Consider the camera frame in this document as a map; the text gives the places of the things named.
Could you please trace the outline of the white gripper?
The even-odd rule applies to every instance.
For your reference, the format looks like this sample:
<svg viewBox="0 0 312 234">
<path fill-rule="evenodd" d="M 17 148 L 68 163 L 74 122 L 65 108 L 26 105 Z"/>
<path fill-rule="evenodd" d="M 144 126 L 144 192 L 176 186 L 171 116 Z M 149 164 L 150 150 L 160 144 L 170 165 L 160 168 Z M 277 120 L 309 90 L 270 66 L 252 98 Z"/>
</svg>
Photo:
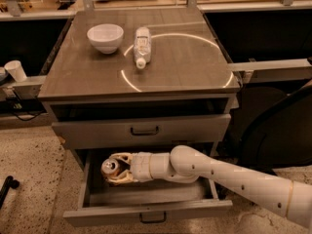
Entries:
<svg viewBox="0 0 312 234">
<path fill-rule="evenodd" d="M 133 182 L 147 182 L 152 179 L 150 174 L 150 153 L 139 152 L 132 153 L 122 152 L 113 153 L 109 156 L 110 159 L 122 161 L 130 165 L 130 172 L 123 171 L 119 175 L 109 175 L 106 180 L 113 184 L 127 184 Z"/>
</svg>

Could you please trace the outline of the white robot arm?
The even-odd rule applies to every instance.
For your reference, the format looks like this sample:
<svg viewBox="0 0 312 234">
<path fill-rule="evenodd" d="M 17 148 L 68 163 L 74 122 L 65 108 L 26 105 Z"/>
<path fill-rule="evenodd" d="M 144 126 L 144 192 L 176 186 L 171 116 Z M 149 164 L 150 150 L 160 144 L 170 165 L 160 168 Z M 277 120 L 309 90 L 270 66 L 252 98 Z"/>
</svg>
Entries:
<svg viewBox="0 0 312 234">
<path fill-rule="evenodd" d="M 311 185 L 218 161 L 186 145 L 165 153 L 114 153 L 100 170 L 114 184 L 154 179 L 192 183 L 204 177 L 289 221 L 312 226 Z"/>
</svg>

